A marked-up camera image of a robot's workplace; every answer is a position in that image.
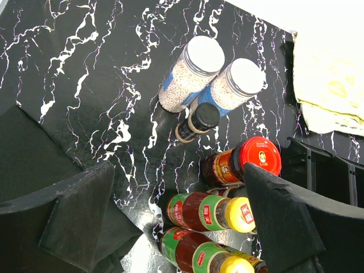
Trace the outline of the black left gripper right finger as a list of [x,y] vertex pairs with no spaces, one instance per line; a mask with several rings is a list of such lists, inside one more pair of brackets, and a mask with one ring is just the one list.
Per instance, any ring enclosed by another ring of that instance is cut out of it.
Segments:
[[243,180],[269,272],[363,272],[363,209],[252,163]]

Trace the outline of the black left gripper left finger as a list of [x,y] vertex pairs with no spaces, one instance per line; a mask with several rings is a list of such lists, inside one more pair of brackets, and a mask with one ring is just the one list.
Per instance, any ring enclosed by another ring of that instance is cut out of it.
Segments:
[[92,269],[114,181],[110,162],[1,203],[1,272]]

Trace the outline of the yellow-label beige-cap bottle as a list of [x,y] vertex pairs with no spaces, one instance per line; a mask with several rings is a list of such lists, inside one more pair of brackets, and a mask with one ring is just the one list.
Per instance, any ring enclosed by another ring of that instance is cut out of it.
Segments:
[[245,259],[246,261],[248,261],[252,267],[254,268],[255,273],[268,273],[268,268],[267,265],[265,263],[265,261],[256,258],[250,254],[246,254],[244,252],[241,252],[237,249],[234,249],[232,247],[229,246],[225,246],[225,245],[221,245],[223,249],[225,249],[227,252],[229,252],[231,255],[233,256],[237,256],[240,258]]

